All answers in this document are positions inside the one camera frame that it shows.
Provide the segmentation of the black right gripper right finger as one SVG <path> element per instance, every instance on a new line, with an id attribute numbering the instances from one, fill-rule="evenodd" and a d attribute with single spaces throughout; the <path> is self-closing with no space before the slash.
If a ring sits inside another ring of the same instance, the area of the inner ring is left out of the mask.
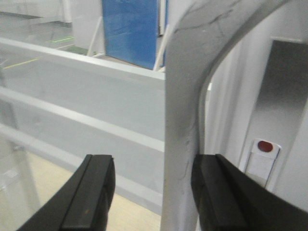
<path id="1" fill-rule="evenodd" d="M 220 154 L 198 154 L 191 186 L 203 231 L 306 231 L 307 212 L 267 191 Z"/>

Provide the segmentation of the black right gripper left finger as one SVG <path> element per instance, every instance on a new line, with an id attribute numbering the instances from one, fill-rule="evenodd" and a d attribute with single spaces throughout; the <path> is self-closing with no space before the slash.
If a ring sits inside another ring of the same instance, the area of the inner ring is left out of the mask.
<path id="1" fill-rule="evenodd" d="M 62 188 L 19 230 L 104 231 L 115 192 L 111 155 L 86 155 Z"/>

